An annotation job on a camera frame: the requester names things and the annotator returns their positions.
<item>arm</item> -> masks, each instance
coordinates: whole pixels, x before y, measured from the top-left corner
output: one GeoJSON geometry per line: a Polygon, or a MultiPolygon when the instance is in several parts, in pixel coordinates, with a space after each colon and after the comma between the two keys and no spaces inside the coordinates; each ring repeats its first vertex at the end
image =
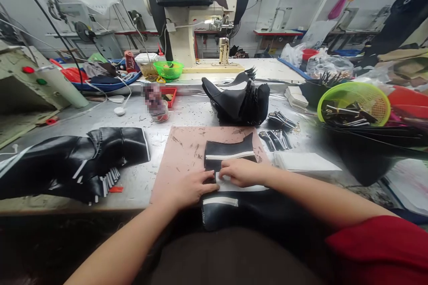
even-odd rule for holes
{"type": "Polygon", "coordinates": [[[231,177],[239,187],[264,185],[292,198],[315,217],[342,229],[376,216],[396,216],[346,189],[245,159],[223,160],[219,177],[231,177]]]}
{"type": "Polygon", "coordinates": [[[208,178],[214,178],[212,171],[177,179],[159,202],[150,205],[92,253],[65,285],[131,284],[151,246],[177,212],[218,189],[217,184],[202,184],[208,178]]]}

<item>green plastic basket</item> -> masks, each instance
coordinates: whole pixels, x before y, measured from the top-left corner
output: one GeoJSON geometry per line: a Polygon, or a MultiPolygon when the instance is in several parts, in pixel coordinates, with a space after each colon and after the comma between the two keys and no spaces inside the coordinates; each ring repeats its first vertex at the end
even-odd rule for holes
{"type": "Polygon", "coordinates": [[[378,121],[372,126],[382,127],[386,124],[391,114],[391,104],[388,97],[379,88],[363,82],[346,82],[334,86],[327,91],[318,103],[318,118],[324,121],[321,112],[322,102],[324,100],[333,100],[338,102],[339,108],[346,108],[354,102],[358,104],[375,117],[378,121]]]}
{"type": "Polygon", "coordinates": [[[153,63],[157,73],[166,79],[175,79],[181,76],[184,65],[177,61],[156,61],[153,63]]]}

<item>red bottle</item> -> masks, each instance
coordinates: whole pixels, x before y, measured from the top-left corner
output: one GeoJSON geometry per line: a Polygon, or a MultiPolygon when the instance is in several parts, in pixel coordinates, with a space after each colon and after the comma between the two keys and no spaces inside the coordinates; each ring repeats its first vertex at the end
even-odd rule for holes
{"type": "Polygon", "coordinates": [[[134,54],[130,50],[125,51],[125,64],[126,64],[126,71],[128,73],[137,72],[135,68],[136,62],[134,60],[134,54]]]}

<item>green button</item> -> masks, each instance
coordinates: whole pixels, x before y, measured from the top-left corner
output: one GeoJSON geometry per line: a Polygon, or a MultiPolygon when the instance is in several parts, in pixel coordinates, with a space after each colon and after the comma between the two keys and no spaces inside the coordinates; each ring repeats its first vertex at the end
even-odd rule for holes
{"type": "Polygon", "coordinates": [[[48,82],[45,79],[37,79],[36,82],[39,85],[43,85],[43,86],[48,84],[48,82]]]}

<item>green bowl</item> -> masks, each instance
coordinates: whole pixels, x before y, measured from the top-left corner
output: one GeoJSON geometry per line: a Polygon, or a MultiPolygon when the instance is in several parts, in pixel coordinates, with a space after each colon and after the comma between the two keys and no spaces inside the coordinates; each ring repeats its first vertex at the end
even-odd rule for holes
{"type": "Polygon", "coordinates": [[[166,79],[175,79],[180,77],[184,65],[177,61],[156,61],[153,63],[157,73],[166,79]]]}

